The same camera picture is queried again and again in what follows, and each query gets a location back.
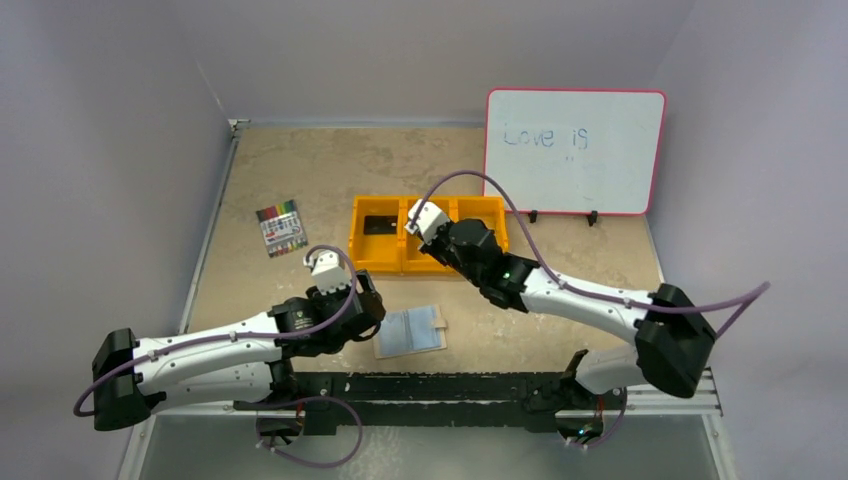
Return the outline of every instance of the black clip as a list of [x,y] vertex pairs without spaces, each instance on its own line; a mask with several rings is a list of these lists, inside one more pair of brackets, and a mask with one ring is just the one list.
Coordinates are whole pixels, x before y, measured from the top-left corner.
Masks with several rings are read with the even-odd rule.
[[590,213],[589,215],[586,215],[586,220],[589,221],[590,227],[595,225],[596,223],[598,223],[598,211],[592,210],[592,213]]

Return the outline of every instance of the pack of colored markers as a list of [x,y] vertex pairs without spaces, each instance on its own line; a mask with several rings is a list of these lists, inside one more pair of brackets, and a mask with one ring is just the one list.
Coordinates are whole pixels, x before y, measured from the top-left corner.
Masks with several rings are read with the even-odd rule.
[[269,257],[278,257],[307,245],[306,232],[294,200],[256,211]]

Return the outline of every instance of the whiteboard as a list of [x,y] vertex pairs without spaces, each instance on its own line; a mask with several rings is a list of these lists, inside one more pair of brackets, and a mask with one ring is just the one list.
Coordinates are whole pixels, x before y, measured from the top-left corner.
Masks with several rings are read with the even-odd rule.
[[640,215],[664,113],[655,90],[494,89],[483,170],[521,212]]

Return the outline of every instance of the light blue towel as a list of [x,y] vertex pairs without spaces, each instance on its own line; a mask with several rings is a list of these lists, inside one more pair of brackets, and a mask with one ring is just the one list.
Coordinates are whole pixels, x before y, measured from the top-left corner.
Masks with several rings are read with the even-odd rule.
[[387,313],[377,334],[381,357],[396,357],[408,353],[443,347],[435,305]]

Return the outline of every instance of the table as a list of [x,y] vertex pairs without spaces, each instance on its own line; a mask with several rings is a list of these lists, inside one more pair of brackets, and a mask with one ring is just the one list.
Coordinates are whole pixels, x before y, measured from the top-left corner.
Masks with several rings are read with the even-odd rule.
[[[256,210],[294,199],[310,245],[346,250],[355,195],[422,195],[450,172],[482,166],[480,128],[248,128],[236,150],[189,330],[250,317],[303,296],[311,285],[302,266],[306,250],[268,257]],[[438,194],[480,192],[481,180],[465,176]],[[532,256],[511,216],[507,230],[510,250]],[[540,216],[530,230],[561,272],[630,289],[660,283],[643,217],[602,217],[590,228],[579,216]],[[377,360],[371,342],[350,342],[337,355],[295,359],[295,371],[560,371],[576,350],[621,344],[563,318],[500,310],[458,277],[375,276],[375,284],[387,311],[438,304],[448,324],[448,348]]]

